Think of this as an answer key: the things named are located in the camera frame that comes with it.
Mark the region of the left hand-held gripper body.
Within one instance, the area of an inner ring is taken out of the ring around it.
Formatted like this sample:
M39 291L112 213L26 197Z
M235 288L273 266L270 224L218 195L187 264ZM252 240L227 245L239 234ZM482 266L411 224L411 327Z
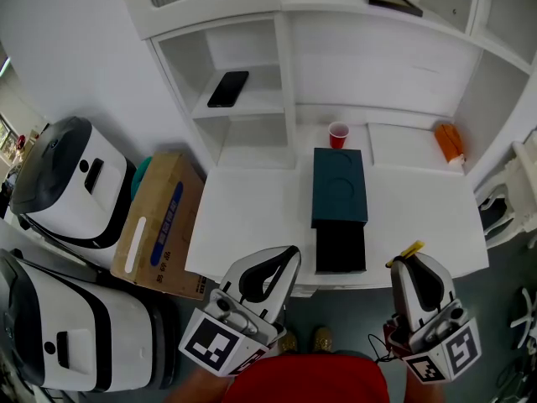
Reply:
M286 334L277 322L286 299L284 284L270 286L260 302L248 301L230 282L220 285L203 309L194 310L179 350L216 376L237 376Z

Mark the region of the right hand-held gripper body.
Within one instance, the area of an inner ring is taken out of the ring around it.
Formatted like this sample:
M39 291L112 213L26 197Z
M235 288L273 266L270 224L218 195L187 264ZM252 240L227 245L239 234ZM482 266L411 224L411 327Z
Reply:
M383 325L387 349L420 382L452 382L482 356L477 321L459 300L416 332L396 315Z

